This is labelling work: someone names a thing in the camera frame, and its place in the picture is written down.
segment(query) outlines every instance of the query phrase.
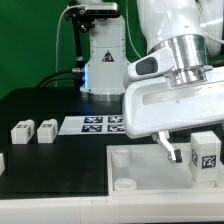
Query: black tabletop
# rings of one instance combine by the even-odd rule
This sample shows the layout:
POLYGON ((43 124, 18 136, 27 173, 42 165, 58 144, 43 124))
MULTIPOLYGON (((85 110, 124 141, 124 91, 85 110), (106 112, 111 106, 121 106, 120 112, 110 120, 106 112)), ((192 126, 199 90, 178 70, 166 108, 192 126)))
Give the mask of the black tabletop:
MULTIPOLYGON (((151 137, 132 140, 125 134, 57 136, 53 144, 38 144, 36 130, 43 120, 65 116, 121 115, 122 102, 83 99, 74 88, 25 88, 0 101, 0 153, 6 170, 0 177, 0 199, 108 195, 106 147, 149 144, 151 137), (27 145, 11 144, 18 121, 35 122, 27 145)), ((221 125, 204 127, 223 139, 221 125)), ((189 142, 191 130, 171 133, 171 142, 189 142)))

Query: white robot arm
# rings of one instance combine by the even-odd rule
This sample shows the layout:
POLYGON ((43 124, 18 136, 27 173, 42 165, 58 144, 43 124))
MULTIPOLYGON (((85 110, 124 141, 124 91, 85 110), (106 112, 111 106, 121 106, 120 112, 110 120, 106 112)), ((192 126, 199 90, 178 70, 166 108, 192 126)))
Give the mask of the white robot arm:
POLYGON ((125 130, 131 138, 152 135, 169 152, 170 160, 178 162, 176 150, 167 141, 169 131, 224 120, 224 69, 210 66, 195 0, 137 3, 147 40, 146 58, 168 49, 173 56, 170 54, 167 70, 152 71, 145 75, 145 80, 136 75, 140 62, 129 66, 128 78, 124 80, 128 80, 126 86, 133 83, 123 102, 125 130))

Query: white cube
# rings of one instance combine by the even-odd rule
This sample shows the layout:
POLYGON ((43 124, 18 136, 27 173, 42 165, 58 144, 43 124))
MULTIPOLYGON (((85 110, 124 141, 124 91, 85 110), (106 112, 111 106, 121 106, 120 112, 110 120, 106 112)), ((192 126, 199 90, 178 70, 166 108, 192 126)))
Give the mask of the white cube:
POLYGON ((38 143, 53 143, 58 134, 58 122, 55 119, 43 121, 37 130, 38 143))
POLYGON ((34 134, 32 120, 20 121, 12 130, 12 144, 27 144, 34 134))
POLYGON ((189 168, 194 181, 217 180, 220 152, 221 141, 212 131, 191 134, 189 168))

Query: green backdrop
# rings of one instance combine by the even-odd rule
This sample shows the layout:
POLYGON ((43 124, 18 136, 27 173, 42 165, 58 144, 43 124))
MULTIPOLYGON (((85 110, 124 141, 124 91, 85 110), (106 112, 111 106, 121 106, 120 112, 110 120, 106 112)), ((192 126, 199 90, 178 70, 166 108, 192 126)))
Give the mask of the green backdrop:
MULTIPOLYGON (((55 72, 57 24, 68 2, 69 0, 0 1, 0 98, 16 88, 34 87, 44 77, 55 72)), ((126 18, 125 1, 115 2, 126 18)), ((132 39, 142 54, 136 0, 128 2, 132 39)), ((128 40, 126 44, 127 58, 130 61, 136 60, 128 40)), ((82 35, 82 47, 87 60, 88 34, 82 35)), ((70 69, 74 65, 72 25, 71 22, 64 21, 60 36, 60 70, 70 69)))

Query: small white block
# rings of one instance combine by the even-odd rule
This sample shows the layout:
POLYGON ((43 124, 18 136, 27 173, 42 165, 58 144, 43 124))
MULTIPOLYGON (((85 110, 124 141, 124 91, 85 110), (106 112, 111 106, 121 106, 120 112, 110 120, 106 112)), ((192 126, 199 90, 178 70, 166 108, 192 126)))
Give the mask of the small white block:
POLYGON ((131 153, 126 148, 118 148, 112 151, 112 163, 114 167, 127 167, 131 163, 131 153))
POLYGON ((221 141, 212 131, 191 135, 189 168, 196 182, 217 180, 220 151, 221 141))
POLYGON ((12 144, 27 144, 34 134, 32 120, 20 121, 12 130, 12 144))
POLYGON ((58 122, 55 119, 43 121, 37 130, 38 143, 53 143, 58 134, 58 122))
POLYGON ((0 175, 2 175, 3 171, 5 170, 5 163, 3 154, 0 154, 0 175))

